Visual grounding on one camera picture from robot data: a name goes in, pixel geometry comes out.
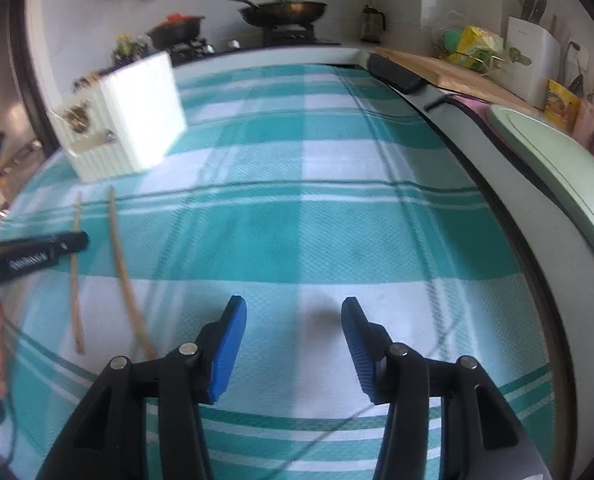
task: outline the metal screw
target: metal screw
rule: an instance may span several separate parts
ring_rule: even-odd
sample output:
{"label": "metal screw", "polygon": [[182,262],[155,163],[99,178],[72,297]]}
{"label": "metal screw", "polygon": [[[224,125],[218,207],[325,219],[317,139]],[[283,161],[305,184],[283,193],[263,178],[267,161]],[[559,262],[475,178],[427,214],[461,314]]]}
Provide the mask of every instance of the metal screw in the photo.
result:
{"label": "metal screw", "polygon": [[126,359],[123,355],[113,357],[110,361],[110,367],[113,368],[113,370],[121,370],[123,368],[126,368],[127,364],[128,359]]}
{"label": "metal screw", "polygon": [[393,343],[389,348],[389,351],[394,356],[403,357],[404,355],[408,354],[408,352],[410,352],[410,348],[408,348],[408,346],[404,345],[403,343]]}
{"label": "metal screw", "polygon": [[194,355],[199,350],[195,343],[184,343],[179,347],[179,353],[182,355]]}
{"label": "metal screw", "polygon": [[478,365],[477,360],[470,355],[464,355],[461,358],[459,358],[459,363],[464,368],[468,368],[468,370],[474,370],[475,368],[477,368]]}

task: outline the food package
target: food package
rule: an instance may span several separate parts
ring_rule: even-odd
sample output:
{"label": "food package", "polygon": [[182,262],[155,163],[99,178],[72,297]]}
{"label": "food package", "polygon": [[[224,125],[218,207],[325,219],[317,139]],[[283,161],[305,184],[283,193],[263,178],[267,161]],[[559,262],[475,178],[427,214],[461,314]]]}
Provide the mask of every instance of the food package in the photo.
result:
{"label": "food package", "polygon": [[485,28],[468,25],[461,31],[456,48],[448,48],[446,45],[446,50],[448,50],[446,61],[484,73],[490,69],[490,57],[502,55],[504,40]]}
{"label": "food package", "polygon": [[543,115],[563,131],[570,132],[576,120],[577,110],[579,110],[579,101],[579,97],[565,86],[550,79]]}
{"label": "food package", "polygon": [[582,99],[579,103],[576,121],[574,122],[573,139],[587,150],[592,141],[593,133],[594,105],[587,99]]}

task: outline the knife handle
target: knife handle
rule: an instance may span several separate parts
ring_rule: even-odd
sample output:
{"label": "knife handle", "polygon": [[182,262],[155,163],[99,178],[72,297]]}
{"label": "knife handle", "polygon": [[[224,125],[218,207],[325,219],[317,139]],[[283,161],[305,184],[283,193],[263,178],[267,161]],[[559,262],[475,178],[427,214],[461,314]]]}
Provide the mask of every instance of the knife handle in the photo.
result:
{"label": "knife handle", "polygon": [[543,13],[546,11],[547,4],[547,0],[537,0],[537,3],[535,4],[535,9],[533,10],[532,15],[530,16],[531,23],[539,25],[541,17],[543,16]]}
{"label": "knife handle", "polygon": [[534,6],[535,6],[535,0],[524,0],[523,8],[522,8],[522,15],[520,16],[520,19],[527,22],[532,10],[534,9]]}

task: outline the french press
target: french press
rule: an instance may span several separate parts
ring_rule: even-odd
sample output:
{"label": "french press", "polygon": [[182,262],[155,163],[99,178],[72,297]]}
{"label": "french press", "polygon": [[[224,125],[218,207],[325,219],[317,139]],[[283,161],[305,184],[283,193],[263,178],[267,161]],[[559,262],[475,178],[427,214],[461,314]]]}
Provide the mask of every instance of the french press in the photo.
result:
{"label": "french press", "polygon": [[362,10],[360,40],[365,43],[381,43],[381,34],[386,32],[386,16],[368,3]]}

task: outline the light green tray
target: light green tray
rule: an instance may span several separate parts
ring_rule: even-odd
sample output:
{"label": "light green tray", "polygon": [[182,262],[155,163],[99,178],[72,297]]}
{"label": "light green tray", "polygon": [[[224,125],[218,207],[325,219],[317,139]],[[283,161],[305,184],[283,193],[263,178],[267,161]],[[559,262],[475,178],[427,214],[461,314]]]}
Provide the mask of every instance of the light green tray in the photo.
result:
{"label": "light green tray", "polygon": [[548,186],[594,250],[594,157],[566,134],[515,110],[492,105],[488,118]]}

